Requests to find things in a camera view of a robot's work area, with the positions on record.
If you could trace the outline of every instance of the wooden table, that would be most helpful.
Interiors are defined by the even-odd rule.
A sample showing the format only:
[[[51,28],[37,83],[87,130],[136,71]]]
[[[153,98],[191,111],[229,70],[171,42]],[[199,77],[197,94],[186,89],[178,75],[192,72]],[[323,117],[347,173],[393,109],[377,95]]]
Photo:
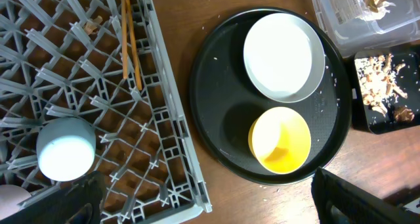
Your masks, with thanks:
[[[213,212],[188,223],[319,222],[310,193],[311,179],[282,187],[260,187],[228,171],[206,150],[188,102],[188,79],[195,55],[217,24],[240,10],[263,6],[289,9],[316,22],[312,0],[154,0],[154,4],[213,205]],[[420,127],[381,136],[351,129],[326,169],[384,198],[420,184],[419,141]]]

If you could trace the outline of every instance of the yellow bowl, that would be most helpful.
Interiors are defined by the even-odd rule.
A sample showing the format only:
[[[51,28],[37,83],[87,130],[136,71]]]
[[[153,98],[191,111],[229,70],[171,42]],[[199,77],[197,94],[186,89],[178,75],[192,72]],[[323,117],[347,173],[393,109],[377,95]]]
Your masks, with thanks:
[[[286,107],[267,110],[248,134],[254,157],[268,171],[287,174],[299,169],[310,151],[310,131],[305,119]]]

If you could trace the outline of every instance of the round tray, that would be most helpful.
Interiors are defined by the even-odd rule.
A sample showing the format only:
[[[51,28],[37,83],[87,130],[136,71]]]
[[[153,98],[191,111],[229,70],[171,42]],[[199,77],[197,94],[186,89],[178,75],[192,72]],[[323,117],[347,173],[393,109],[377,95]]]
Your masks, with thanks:
[[[325,51],[325,73],[317,90],[296,103],[266,98],[251,83],[243,64],[243,44],[249,29],[273,13],[294,14],[320,36]],[[283,9],[259,8],[241,12],[207,36],[190,78],[194,122],[209,150],[235,174],[261,184],[285,185],[312,176],[338,152],[350,127],[351,90],[341,55],[317,26]],[[287,175],[264,169],[253,157],[247,136],[251,124],[266,110],[286,106],[306,120],[312,146],[304,165]]]

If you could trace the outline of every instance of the wooden chopstick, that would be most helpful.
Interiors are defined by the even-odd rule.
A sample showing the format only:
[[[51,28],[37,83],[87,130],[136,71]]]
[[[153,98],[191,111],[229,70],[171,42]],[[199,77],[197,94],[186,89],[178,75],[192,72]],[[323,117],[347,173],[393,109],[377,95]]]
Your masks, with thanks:
[[[133,55],[133,62],[135,65],[136,85],[138,90],[142,90],[142,81],[140,74],[140,61],[137,54],[136,37],[134,35],[134,24],[133,14],[131,13],[130,0],[125,0],[127,4],[127,13],[129,16],[129,29],[130,29],[130,41],[131,41],[131,54]]]
[[[122,24],[121,28],[123,29],[123,78],[127,79],[129,77],[128,71],[128,53],[127,53],[127,11],[125,10],[125,0],[121,0],[121,18]]]

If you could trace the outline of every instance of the plastic dish rack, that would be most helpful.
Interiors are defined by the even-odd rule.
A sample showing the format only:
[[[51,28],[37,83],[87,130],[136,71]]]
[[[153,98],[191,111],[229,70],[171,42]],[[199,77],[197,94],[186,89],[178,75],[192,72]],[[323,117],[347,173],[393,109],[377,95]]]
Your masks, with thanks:
[[[65,185],[40,172],[35,144],[44,125],[71,116],[95,128],[103,223],[211,212],[153,2],[131,3],[142,91],[131,61],[122,77],[120,0],[0,0],[0,185],[31,192],[22,208]]]

